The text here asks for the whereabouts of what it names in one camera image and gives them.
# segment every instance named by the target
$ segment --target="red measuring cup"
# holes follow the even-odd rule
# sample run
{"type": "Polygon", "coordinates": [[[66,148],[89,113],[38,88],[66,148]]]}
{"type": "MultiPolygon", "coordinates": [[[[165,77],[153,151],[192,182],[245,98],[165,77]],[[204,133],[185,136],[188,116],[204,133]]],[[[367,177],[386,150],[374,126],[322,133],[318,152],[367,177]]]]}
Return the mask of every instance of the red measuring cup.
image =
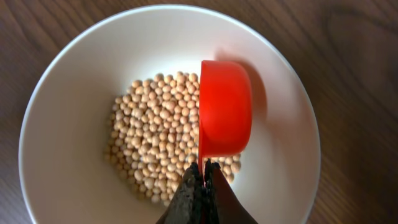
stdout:
{"type": "Polygon", "coordinates": [[[238,63],[204,60],[199,99],[199,171],[203,157],[232,156],[248,144],[252,123],[252,91],[238,63]]]}

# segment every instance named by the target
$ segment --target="pile of soybeans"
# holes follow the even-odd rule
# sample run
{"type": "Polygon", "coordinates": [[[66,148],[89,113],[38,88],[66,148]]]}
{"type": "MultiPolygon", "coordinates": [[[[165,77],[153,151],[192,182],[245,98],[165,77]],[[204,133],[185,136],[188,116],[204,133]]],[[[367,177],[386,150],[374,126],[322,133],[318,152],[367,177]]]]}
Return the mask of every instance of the pile of soybeans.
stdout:
{"type": "MultiPolygon", "coordinates": [[[[199,89],[195,73],[157,74],[134,81],[115,99],[104,159],[139,199],[168,206],[185,170],[198,162],[199,89]]],[[[229,183],[241,168],[239,159],[211,158],[229,183]]]]}

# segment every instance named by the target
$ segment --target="wood grain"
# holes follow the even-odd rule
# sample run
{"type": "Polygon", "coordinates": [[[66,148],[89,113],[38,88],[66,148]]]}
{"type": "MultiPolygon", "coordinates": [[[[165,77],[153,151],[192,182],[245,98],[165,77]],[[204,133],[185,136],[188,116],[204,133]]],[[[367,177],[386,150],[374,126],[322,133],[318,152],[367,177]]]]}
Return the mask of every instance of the wood grain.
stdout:
{"type": "Polygon", "coordinates": [[[322,172],[309,223],[398,223],[398,2],[0,0],[0,223],[31,223],[17,154],[29,97],[57,53],[115,13],[179,3],[233,16],[270,40],[318,120],[322,172]]]}

